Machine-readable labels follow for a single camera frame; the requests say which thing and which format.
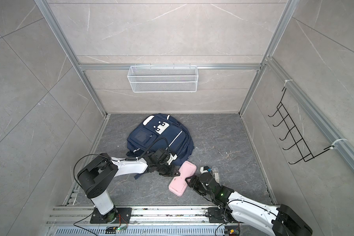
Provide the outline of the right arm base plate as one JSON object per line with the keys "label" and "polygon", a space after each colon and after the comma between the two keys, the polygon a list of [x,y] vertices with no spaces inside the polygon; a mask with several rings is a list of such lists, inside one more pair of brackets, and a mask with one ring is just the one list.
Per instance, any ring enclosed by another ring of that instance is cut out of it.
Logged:
{"label": "right arm base plate", "polygon": [[218,207],[209,207],[205,217],[208,218],[209,223],[231,223],[234,220],[228,210]]}

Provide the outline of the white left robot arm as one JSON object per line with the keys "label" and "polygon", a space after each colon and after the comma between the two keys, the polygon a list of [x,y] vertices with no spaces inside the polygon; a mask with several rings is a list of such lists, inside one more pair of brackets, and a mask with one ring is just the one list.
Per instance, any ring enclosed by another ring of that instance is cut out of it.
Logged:
{"label": "white left robot arm", "polygon": [[155,152],[145,152],[140,157],[125,159],[101,153],[82,168],[76,178],[86,197],[93,202],[99,214],[106,216],[116,211],[107,191],[109,184],[115,177],[152,172],[159,172],[161,176],[176,177],[180,175],[173,164],[177,157],[174,152],[163,148]]}

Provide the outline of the navy blue student backpack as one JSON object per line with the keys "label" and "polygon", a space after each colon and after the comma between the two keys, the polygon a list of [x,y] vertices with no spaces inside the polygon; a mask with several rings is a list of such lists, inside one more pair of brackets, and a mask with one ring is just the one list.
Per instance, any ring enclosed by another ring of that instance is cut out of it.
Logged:
{"label": "navy blue student backpack", "polygon": [[172,163],[181,166],[194,150],[188,129],[171,115],[153,114],[143,120],[127,138],[127,156],[140,157],[160,148],[174,152]]}

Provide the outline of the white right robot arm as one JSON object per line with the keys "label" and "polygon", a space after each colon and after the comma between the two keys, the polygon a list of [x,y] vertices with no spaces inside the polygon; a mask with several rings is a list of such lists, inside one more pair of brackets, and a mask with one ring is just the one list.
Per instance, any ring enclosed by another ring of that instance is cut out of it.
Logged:
{"label": "white right robot arm", "polygon": [[218,219],[245,223],[269,236],[311,236],[312,228],[289,206],[266,205],[220,185],[210,173],[185,178],[187,185],[219,208]]}

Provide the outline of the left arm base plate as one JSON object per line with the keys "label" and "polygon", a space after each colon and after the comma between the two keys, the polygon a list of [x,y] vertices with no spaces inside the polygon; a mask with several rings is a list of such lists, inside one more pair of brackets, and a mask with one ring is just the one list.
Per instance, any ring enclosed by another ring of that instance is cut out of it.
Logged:
{"label": "left arm base plate", "polygon": [[128,224],[131,218],[131,207],[114,208],[105,215],[102,215],[97,208],[94,208],[90,219],[91,224]]}

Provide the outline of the pink pencil case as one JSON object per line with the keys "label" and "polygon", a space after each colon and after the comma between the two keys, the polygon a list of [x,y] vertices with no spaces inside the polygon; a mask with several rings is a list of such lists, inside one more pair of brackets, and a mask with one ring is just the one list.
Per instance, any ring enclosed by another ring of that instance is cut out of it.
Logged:
{"label": "pink pencil case", "polygon": [[182,196],[188,187],[186,178],[192,177],[197,170],[197,166],[189,161],[185,161],[179,168],[180,175],[174,177],[170,182],[169,190],[177,196]]}

